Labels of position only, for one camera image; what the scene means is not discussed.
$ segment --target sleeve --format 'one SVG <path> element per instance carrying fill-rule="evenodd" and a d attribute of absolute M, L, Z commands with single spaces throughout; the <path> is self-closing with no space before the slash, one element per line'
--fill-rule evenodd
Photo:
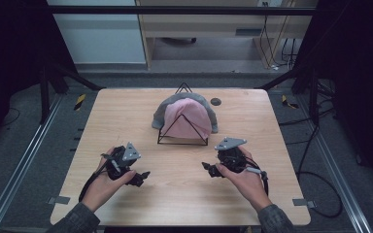
<path fill-rule="evenodd" d="M 80 202 L 47 233 L 91 233 L 96 230 L 99 222 L 99 218 Z"/>
<path fill-rule="evenodd" d="M 276 205 L 270 205 L 262 209 L 258 214 L 263 232 L 295 232 L 292 222 L 283 210 Z"/>

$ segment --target wall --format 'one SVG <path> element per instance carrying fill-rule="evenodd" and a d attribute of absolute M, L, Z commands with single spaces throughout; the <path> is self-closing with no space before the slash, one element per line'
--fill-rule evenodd
<path fill-rule="evenodd" d="M 134 6 L 133 0 L 48 0 L 49 5 Z M 135 15 L 54 15 L 77 69 L 146 66 Z"/>

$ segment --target person's right hand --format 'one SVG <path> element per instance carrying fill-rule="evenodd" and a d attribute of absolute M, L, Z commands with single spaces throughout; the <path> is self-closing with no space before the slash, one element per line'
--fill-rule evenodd
<path fill-rule="evenodd" d="M 243 147 L 239 146 L 238 148 L 246 157 L 253 159 L 253 156 Z M 272 204 L 265 193 L 259 174 L 247 170 L 241 173 L 234 173 L 219 163 L 217 163 L 216 166 L 224 177 L 232 181 L 239 192 L 251 203 L 258 213 L 263 208 Z"/>

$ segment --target gray floor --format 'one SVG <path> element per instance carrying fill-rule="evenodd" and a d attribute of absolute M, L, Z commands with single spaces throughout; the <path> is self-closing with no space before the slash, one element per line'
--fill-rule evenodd
<path fill-rule="evenodd" d="M 263 68 L 251 39 L 198 38 L 195 44 L 171 39 L 158 40 L 151 70 L 123 70 L 113 74 L 89 72 L 83 75 L 107 87 L 177 88 L 180 83 L 186 82 L 191 88 L 253 88 L 287 70 L 286 65 L 278 71 Z M 67 82 L 70 90 L 66 95 L 51 94 L 51 100 L 58 103 L 58 110 L 40 147 L 30 161 L 25 162 L 28 165 L 18 186 L 15 186 L 12 198 L 4 200 L 7 206 L 2 209 L 5 215 L 0 218 L 0 232 L 43 232 L 51 226 L 49 219 L 53 205 L 47 201 L 59 193 L 96 98 L 96 91 L 69 79 Z M 307 116 L 305 103 L 308 95 L 294 96 L 289 90 L 291 83 L 292 80 L 289 80 L 268 91 L 279 122 Z M 86 94 L 84 104 L 79 111 L 73 111 L 78 96 L 83 93 Z M 299 104 L 301 108 L 293 109 L 283 105 L 283 94 L 290 103 Z M 324 99 L 326 97 L 320 96 L 320 102 Z M 32 86 L 14 95 L 11 107 L 0 130 L 0 196 L 7 191 L 5 188 L 14 171 L 19 170 L 18 164 L 24 161 L 24 154 L 29 151 L 29 142 L 39 130 L 39 86 Z M 330 102 L 324 101 L 320 111 L 331 107 Z M 338 193 L 344 208 L 339 216 L 333 218 L 318 214 L 336 213 L 340 205 L 337 196 L 322 180 L 301 175 L 300 185 L 304 196 L 307 200 L 315 201 L 317 208 L 310 211 L 311 223 L 298 226 L 297 229 L 299 232 L 373 232 L 373 171 L 356 164 L 355 151 L 334 115 L 334 112 L 330 112 L 321 117 L 319 134 L 306 153 L 302 170 L 315 172 L 341 188 Z M 281 130 L 294 171 L 297 171 L 306 149 L 305 141 L 312 134 L 313 125 L 303 121 L 282 126 Z"/>

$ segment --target wooden table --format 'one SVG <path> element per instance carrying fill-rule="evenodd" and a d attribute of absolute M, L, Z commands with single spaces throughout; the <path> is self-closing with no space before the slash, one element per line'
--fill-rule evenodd
<path fill-rule="evenodd" d="M 246 139 L 244 147 L 268 173 L 271 200 L 296 225 L 310 222 L 303 198 L 269 97 L 259 89 L 192 91 L 209 102 L 217 114 L 219 133 L 208 146 L 159 145 L 152 128 L 159 104 L 176 89 L 103 89 L 99 91 L 84 134 L 62 186 L 68 205 L 56 204 L 51 222 L 62 219 L 77 203 L 86 180 L 96 169 L 100 154 L 112 146 L 132 142 L 142 158 L 132 165 L 138 173 L 151 171 L 141 187 L 123 186 L 96 214 L 101 225 L 211 226 L 259 225 L 255 210 L 227 179 L 211 178 L 201 162 L 215 164 L 214 146 L 224 137 Z"/>

